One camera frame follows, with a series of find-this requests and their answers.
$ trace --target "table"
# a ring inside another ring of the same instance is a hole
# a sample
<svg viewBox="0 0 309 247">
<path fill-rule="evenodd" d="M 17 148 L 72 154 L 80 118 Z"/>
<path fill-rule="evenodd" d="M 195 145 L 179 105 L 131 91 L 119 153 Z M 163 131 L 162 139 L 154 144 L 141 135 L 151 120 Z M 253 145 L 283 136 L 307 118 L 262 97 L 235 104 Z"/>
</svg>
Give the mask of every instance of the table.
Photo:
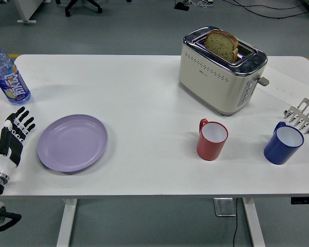
<svg viewBox="0 0 309 247">
<path fill-rule="evenodd" d="M 37 126 L 24 142 L 22 161 L 0 198 L 63 198 L 58 246 L 68 246 L 77 199 L 243 197 L 253 244 L 264 246 L 252 197 L 309 196 L 309 135 L 284 165 L 263 156 L 290 105 L 260 86 L 243 109 L 226 117 L 179 83 L 180 56 L 22 55 L 16 64 L 31 90 L 25 107 Z M 269 57 L 264 74 L 266 70 L 272 74 L 269 80 L 279 72 L 309 86 L 305 58 Z M 18 108 L 0 91 L 0 128 Z M 42 165 L 37 143 L 50 123 L 71 114 L 100 119 L 109 141 L 95 164 L 64 174 Z M 219 121 L 229 131 L 215 161 L 204 161 L 196 152 L 202 118 Z"/>
</svg>

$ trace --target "blue mug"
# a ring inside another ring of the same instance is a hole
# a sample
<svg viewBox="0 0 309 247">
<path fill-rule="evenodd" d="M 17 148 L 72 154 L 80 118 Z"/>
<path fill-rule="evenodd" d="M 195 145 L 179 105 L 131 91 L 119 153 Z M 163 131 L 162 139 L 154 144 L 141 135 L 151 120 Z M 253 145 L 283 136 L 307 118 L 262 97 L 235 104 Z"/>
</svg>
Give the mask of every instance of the blue mug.
<svg viewBox="0 0 309 247">
<path fill-rule="evenodd" d="M 285 122 L 279 122 L 269 143 L 264 148 L 264 156 L 270 162 L 282 165 L 288 161 L 303 143 L 304 137 L 298 129 L 286 125 Z"/>
</svg>

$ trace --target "bread slice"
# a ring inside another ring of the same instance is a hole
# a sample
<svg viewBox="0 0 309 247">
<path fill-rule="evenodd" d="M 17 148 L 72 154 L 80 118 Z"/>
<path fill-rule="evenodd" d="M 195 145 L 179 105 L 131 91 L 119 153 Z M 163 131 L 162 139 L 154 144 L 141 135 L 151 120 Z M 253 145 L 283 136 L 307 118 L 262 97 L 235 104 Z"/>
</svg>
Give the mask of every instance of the bread slice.
<svg viewBox="0 0 309 247">
<path fill-rule="evenodd" d="M 205 47 L 233 63 L 238 58 L 238 39 L 222 30 L 212 30 L 206 36 Z"/>
</svg>

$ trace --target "toaster lever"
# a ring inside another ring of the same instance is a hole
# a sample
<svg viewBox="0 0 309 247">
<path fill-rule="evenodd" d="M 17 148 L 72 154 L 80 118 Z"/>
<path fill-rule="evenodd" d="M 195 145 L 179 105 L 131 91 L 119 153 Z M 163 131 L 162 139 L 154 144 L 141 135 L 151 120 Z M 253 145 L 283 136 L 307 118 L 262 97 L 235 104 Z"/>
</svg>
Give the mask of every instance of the toaster lever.
<svg viewBox="0 0 309 247">
<path fill-rule="evenodd" d="M 261 86 L 267 86 L 269 84 L 269 80 L 265 77 L 260 77 L 259 80 L 257 80 L 257 82 L 261 85 Z"/>
</svg>

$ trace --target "water bottle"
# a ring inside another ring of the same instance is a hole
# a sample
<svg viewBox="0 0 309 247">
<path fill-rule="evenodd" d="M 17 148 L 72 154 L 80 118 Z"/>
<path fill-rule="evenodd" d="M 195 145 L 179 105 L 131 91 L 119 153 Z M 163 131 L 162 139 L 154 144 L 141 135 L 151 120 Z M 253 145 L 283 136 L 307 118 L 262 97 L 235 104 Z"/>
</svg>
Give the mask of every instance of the water bottle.
<svg viewBox="0 0 309 247">
<path fill-rule="evenodd" d="M 21 74 L 10 57 L 0 49 L 0 88 L 9 102 L 14 105 L 25 104 L 31 98 Z"/>
</svg>

